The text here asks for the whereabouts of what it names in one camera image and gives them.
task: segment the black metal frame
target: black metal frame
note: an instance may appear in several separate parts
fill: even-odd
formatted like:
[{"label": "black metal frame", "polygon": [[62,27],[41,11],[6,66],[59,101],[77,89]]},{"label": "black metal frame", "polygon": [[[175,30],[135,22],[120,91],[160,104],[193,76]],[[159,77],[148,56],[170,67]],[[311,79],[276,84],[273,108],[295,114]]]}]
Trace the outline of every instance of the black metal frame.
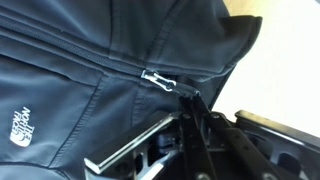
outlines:
[{"label": "black metal frame", "polygon": [[237,122],[200,97],[184,112],[158,112],[85,159],[86,177],[141,179],[320,179],[320,139],[246,111]]}]

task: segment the zipper pull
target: zipper pull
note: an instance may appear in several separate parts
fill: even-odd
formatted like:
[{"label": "zipper pull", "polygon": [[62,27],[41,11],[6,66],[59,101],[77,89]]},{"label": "zipper pull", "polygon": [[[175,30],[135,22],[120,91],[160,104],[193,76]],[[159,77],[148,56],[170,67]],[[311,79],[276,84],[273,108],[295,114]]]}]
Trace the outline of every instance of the zipper pull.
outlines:
[{"label": "zipper pull", "polygon": [[157,72],[144,70],[142,72],[141,78],[148,79],[149,81],[159,85],[165,91],[171,92],[173,88],[177,85],[176,81],[166,79],[160,76]]}]

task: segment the dark blue softshell jacket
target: dark blue softshell jacket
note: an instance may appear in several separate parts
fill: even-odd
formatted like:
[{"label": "dark blue softshell jacket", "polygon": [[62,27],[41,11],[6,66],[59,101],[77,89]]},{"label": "dark blue softshell jacket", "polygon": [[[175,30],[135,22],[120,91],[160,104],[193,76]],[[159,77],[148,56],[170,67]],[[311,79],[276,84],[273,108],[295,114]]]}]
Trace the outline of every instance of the dark blue softshell jacket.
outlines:
[{"label": "dark blue softshell jacket", "polygon": [[82,180],[86,156],[179,96],[212,107],[260,25],[222,0],[0,0],[0,179]]}]

